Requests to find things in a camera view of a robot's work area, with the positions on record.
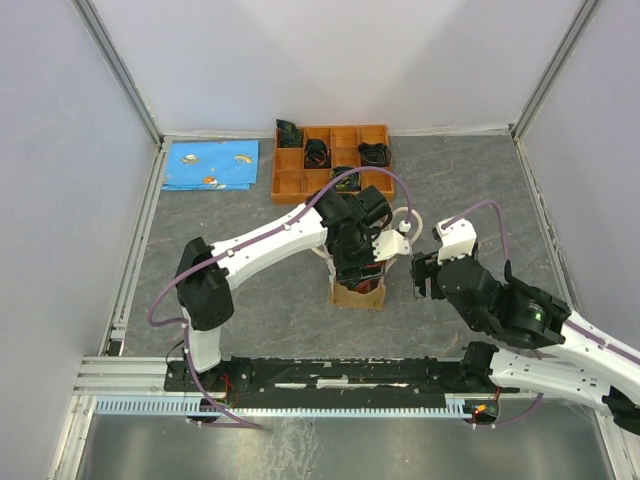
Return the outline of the canvas tote bag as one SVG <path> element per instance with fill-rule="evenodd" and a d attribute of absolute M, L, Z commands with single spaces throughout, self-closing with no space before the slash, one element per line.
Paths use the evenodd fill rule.
<path fill-rule="evenodd" d="M 325 264 L 329 270 L 329 288 L 327 297 L 329 305 L 366 310 L 382 310 L 384 308 L 384 300 L 386 297 L 384 275 L 395 264 L 395 258 L 387 261 L 386 271 L 384 275 L 381 276 L 384 278 L 384 280 L 380 283 L 379 287 L 376 290 L 367 294 L 358 294 L 337 282 L 335 278 L 333 259 L 325 247 L 312 248 L 311 251 L 325 261 Z"/>

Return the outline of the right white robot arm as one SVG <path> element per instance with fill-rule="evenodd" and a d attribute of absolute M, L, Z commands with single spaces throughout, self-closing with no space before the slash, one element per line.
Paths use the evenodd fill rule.
<path fill-rule="evenodd" d="M 552 394 L 611 415 L 639 432 L 639 353 L 605 334 L 558 297 L 516 278 L 510 264 L 495 279 L 476 256 L 411 259 L 420 296 L 447 301 L 474 332 L 458 368 L 467 389 L 493 384 Z"/>

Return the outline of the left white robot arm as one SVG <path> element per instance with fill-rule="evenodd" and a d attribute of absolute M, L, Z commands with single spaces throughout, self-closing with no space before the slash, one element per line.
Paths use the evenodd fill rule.
<path fill-rule="evenodd" d="M 357 293 L 374 289 L 386 270 L 374 242 L 392 218 L 384 195 L 370 186 L 358 194 L 318 192 L 313 207 L 303 203 L 289 214 L 243 236 L 208 245 L 200 237 L 183 252 L 178 276 L 211 259 L 177 285 L 188 321 L 187 379 L 209 390 L 221 378 L 221 326 L 234 313 L 232 291 L 263 269 L 296 253 L 324 247 L 331 281 Z"/>

